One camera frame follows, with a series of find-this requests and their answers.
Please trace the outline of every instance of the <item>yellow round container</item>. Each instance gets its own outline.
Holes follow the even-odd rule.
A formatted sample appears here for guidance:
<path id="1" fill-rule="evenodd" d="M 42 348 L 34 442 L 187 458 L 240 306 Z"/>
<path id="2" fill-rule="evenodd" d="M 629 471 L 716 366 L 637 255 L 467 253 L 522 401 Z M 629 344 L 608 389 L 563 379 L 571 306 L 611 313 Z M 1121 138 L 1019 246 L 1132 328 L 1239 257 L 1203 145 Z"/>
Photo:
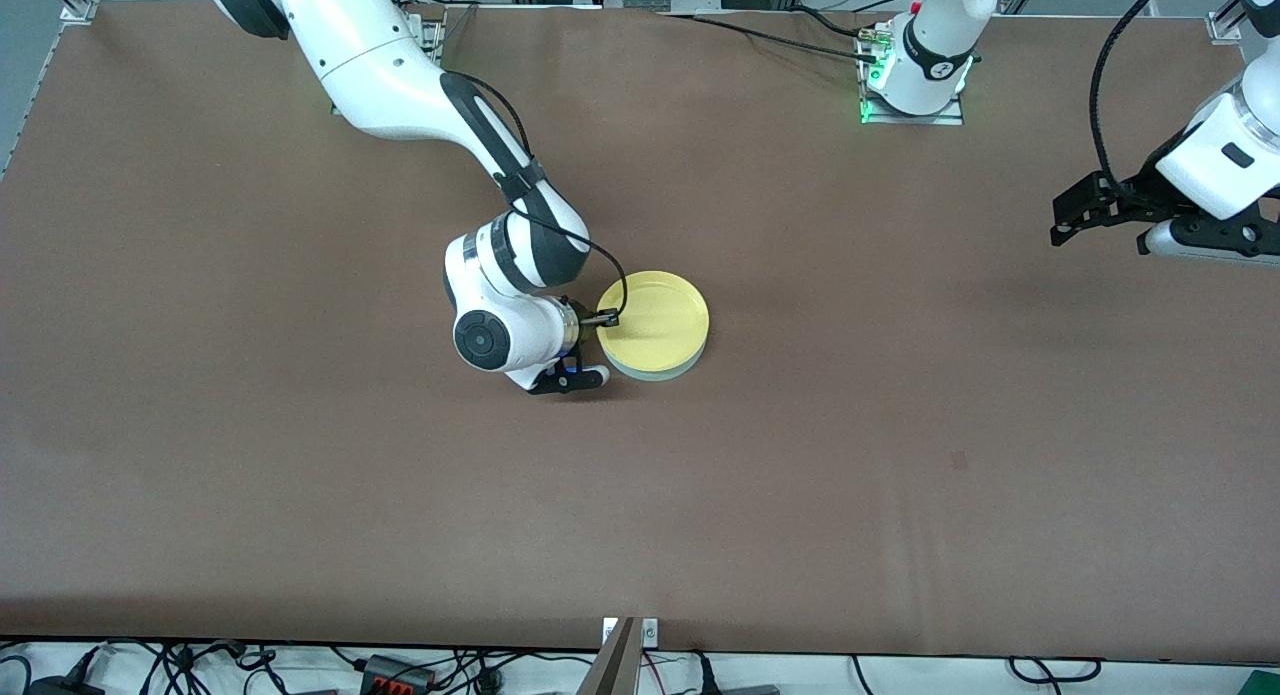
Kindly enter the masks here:
<path id="1" fill-rule="evenodd" d="M 671 380 L 694 367 L 710 315 L 707 300 L 684 276 L 655 270 L 627 275 L 627 308 L 618 326 L 595 330 L 604 356 L 636 380 Z M 622 280 L 600 294 L 598 308 L 622 305 Z"/>

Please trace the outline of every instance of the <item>grey floor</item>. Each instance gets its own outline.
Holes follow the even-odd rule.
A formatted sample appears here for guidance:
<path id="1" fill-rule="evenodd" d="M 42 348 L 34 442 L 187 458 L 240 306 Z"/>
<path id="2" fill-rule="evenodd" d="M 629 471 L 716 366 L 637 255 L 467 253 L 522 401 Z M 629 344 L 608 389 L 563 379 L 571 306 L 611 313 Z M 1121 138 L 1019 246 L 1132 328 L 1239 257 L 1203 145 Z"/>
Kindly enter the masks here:
<path id="1" fill-rule="evenodd" d="M 1134 0 L 1030 0 L 1028 15 L 1120 15 Z M 1157 0 L 1162 17 L 1202 17 L 1226 0 Z M 20 142 L 23 115 L 59 29 L 58 0 L 0 0 L 0 166 Z M 1245 54 L 1258 52 L 1251 38 Z"/>

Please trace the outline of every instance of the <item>round container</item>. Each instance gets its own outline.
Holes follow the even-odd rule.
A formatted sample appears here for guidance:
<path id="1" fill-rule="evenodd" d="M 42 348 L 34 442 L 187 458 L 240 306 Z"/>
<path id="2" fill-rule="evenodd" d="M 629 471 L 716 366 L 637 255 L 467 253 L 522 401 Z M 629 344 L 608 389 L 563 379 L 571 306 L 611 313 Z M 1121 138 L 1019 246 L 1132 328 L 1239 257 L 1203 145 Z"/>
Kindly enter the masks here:
<path id="1" fill-rule="evenodd" d="M 707 300 L 684 276 L 645 271 L 627 275 L 627 308 L 618 326 L 595 330 L 613 367 L 636 380 L 671 380 L 694 367 L 710 315 Z M 600 294 L 598 308 L 622 305 L 622 280 Z"/>

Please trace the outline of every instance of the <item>brown table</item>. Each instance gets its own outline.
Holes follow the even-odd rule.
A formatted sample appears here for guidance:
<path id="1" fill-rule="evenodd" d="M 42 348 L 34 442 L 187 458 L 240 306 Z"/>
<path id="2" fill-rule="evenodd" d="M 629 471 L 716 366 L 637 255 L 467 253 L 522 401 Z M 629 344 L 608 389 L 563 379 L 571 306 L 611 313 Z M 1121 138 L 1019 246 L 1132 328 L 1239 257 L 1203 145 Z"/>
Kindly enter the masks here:
<path id="1" fill-rule="evenodd" d="M 1048 244 L 1108 26 L 996 20 L 968 124 L 905 127 L 833 58 L 476 13 L 447 65 L 714 323 L 676 381 L 531 398 L 448 337 L 444 244 L 502 209 L 466 152 L 206 3 L 105 3 L 0 183 L 0 632 L 1276 659 L 1276 275 Z M 1117 168 L 1239 65 L 1134 24 Z"/>

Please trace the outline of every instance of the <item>green object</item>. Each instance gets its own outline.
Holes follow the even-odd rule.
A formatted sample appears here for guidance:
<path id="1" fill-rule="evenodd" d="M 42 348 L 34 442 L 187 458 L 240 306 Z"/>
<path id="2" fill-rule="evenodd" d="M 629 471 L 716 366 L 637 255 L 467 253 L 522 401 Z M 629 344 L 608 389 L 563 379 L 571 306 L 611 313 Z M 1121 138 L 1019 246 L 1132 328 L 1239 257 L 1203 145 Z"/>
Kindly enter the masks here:
<path id="1" fill-rule="evenodd" d="M 1253 671 L 1249 680 L 1244 681 L 1240 695 L 1280 695 L 1280 675 Z"/>

